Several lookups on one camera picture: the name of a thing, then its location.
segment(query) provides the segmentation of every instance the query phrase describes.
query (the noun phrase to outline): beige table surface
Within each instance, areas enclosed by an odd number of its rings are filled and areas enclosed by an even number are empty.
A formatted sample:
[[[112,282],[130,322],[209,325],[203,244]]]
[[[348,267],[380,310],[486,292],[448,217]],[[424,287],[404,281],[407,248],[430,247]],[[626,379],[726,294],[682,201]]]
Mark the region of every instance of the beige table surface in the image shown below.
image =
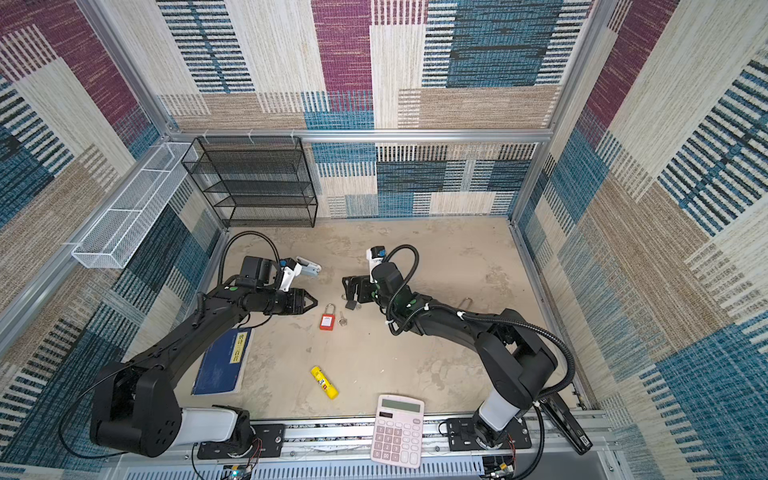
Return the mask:
[[[370,415],[380,394],[394,393],[423,400],[432,413],[477,409],[491,383],[474,352],[438,337],[395,337],[375,303],[343,309],[342,277],[366,274],[365,252],[376,245],[391,250],[410,243],[419,250],[419,269],[409,283],[415,291],[451,305],[468,296],[474,311],[512,308],[544,326],[506,220],[500,217],[318,220],[313,229],[253,230],[269,236],[282,258],[302,256],[323,267],[318,277],[299,276],[293,282],[316,297],[319,306],[302,316],[275,316],[253,331],[238,393],[192,396],[198,359],[176,388],[181,406],[238,406],[250,410],[253,419]],[[246,255],[273,256],[258,237],[241,238],[230,249],[224,278],[240,271]],[[393,261],[405,276],[412,254],[401,250]],[[331,332],[318,328],[327,303],[336,304],[337,323]],[[339,313],[347,326],[338,324]],[[255,313],[252,317],[251,324],[266,319]],[[336,399],[328,399],[310,374],[315,365],[339,390]],[[562,378],[562,372],[561,362],[550,383]],[[573,395],[563,396],[575,406]]]

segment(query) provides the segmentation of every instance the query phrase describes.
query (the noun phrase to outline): patchwork wall panel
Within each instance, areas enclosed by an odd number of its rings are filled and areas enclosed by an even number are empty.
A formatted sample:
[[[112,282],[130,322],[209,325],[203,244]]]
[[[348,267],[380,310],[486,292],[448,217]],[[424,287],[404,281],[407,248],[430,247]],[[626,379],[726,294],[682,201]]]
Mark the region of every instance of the patchwork wall panel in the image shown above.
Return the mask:
[[[69,455],[56,440],[58,418],[102,365],[149,348],[184,319],[218,237],[186,179],[125,269],[76,267],[0,359],[3,476],[95,477],[101,461]],[[90,397],[66,438],[76,451],[100,455],[106,449],[91,444],[89,418]]]
[[[536,144],[305,144],[318,217],[509,215]]]
[[[0,10],[3,310],[158,133],[74,1]]]
[[[105,0],[182,129],[540,128],[591,0]]]
[[[519,220],[636,478],[768,478],[767,25],[619,1]]]

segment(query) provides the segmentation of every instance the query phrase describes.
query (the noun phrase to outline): black mesh shelf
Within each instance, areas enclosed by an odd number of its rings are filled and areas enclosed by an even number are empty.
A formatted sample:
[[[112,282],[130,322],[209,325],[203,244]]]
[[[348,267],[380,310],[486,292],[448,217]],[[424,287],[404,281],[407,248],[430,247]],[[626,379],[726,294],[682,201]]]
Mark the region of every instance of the black mesh shelf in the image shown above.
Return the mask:
[[[198,137],[182,162],[226,227],[314,227],[317,196],[301,140]]]

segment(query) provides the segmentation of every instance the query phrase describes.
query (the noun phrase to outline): calculator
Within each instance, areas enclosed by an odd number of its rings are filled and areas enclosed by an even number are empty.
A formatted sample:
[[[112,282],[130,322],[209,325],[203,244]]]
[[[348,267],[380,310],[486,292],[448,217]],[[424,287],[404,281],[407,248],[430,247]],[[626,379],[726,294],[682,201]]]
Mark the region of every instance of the calculator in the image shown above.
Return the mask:
[[[406,468],[422,465],[424,402],[381,395],[371,442],[371,460]]]

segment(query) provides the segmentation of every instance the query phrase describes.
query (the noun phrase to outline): blue book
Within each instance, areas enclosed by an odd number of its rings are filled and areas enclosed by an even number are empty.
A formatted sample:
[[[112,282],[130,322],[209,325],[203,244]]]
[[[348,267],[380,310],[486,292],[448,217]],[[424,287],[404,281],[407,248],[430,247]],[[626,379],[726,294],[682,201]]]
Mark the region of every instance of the blue book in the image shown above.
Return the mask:
[[[235,393],[240,390],[240,371],[248,357],[250,329],[230,329],[203,354],[192,395]]]

